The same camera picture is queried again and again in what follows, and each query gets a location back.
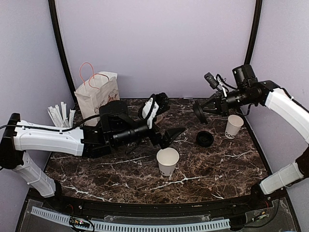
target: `black logo on cup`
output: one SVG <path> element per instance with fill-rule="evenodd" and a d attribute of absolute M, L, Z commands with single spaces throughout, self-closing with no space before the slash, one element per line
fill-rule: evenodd
<path fill-rule="evenodd" d="M 234 138 L 235 138 L 235 136 L 234 136 L 234 135 L 230 135 L 229 133 L 227 133 L 227 131 L 225 132 L 225 134 L 226 134 L 229 138 L 232 138 L 232 139 L 234 139 Z"/>

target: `brown marble surface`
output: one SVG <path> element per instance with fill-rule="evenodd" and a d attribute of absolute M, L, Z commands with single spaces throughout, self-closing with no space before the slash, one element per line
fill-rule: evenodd
<path fill-rule="evenodd" d="M 144 100 L 125 100 L 136 118 Z M 171 147 L 180 159 L 172 179 L 160 174 L 159 146 L 147 139 L 129 155 L 131 144 L 98 159 L 53 153 L 46 173 L 58 180 L 67 196 L 117 203 L 193 203 L 250 194 L 250 187 L 267 172 L 245 127 L 234 140 L 225 137 L 226 117 L 208 115 L 200 124 L 192 111 L 193 100 L 171 99 L 171 109 L 158 125 L 165 129 L 187 127 Z M 75 122 L 81 120 L 77 111 Z M 214 143 L 199 147 L 196 135 L 209 131 Z"/>

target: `black pole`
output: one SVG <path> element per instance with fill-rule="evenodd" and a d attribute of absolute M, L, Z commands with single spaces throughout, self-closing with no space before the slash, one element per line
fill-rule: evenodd
<path fill-rule="evenodd" d="M 64 51 L 64 46 L 63 46 L 63 42 L 62 42 L 62 38 L 61 38 L 55 0 L 48 0 L 48 4 L 49 4 L 50 17 L 51 17 L 52 23 L 53 23 L 55 39 L 56 39 L 56 43 L 57 43 L 58 52 L 59 52 L 59 56 L 60 56 L 60 59 L 61 59 L 63 71 L 64 71 L 64 74 L 66 76 L 66 79 L 67 79 L 73 100 L 74 100 L 75 103 L 77 103 L 77 99 L 76 99 L 75 94 L 74 94 L 75 86 L 74 86 L 73 79 L 72 79 L 72 76 L 71 76 L 71 73 L 70 73 L 66 53 Z"/>
<path fill-rule="evenodd" d="M 253 49 L 254 49 L 255 40 L 257 36 L 257 29 L 259 27 L 260 16 L 261 16 L 261 11 L 262 11 L 262 2 L 263 0 L 256 0 L 256 3 L 255 3 L 252 29 L 251 29 L 251 34 L 250 34 L 250 39 L 249 39 L 249 44 L 248 44 L 248 49 L 247 49 L 247 54 L 246 54 L 244 64 L 250 64 L 251 59 L 252 59 Z"/>

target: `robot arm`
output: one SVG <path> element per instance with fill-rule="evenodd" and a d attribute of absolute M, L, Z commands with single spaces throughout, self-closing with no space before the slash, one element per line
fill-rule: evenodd
<path fill-rule="evenodd" d="M 237 84 L 236 90 L 227 95 L 217 91 L 205 103 L 195 102 L 193 110 L 201 123 L 207 123 L 204 112 L 226 116 L 231 108 L 261 104 L 285 119 L 309 143 L 309 112 L 290 97 L 285 89 L 272 81 L 258 82 L 250 65 L 235 68 L 233 74 Z M 210 73 L 205 75 L 205 79 L 213 89 L 218 86 Z M 260 195 L 262 198 L 309 177 L 308 162 L 309 148 L 295 162 L 253 186 L 252 195 Z"/>
<path fill-rule="evenodd" d="M 123 101 L 112 101 L 100 107 L 100 121 L 95 127 L 78 125 L 57 128 L 36 125 L 12 114 L 0 143 L 0 166 L 20 174 L 43 197 L 61 195 L 61 185 L 49 178 L 30 158 L 26 150 L 63 152 L 75 156 L 97 158 L 117 148 L 148 137 L 153 145 L 168 147 L 185 128 L 166 130 L 161 135 L 155 117 L 169 109 L 166 94 L 153 94 L 141 107 L 141 120 L 128 116 Z"/>

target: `paper cup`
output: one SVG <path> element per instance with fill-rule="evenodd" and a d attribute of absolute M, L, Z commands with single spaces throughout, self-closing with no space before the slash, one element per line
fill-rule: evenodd
<path fill-rule="evenodd" d="M 165 148 L 158 151 L 156 159 L 162 175 L 171 176 L 179 160 L 179 153 L 174 148 Z"/>
<path fill-rule="evenodd" d="M 243 120 L 237 115 L 230 115 L 227 119 L 225 136 L 228 139 L 234 139 L 243 125 Z"/>

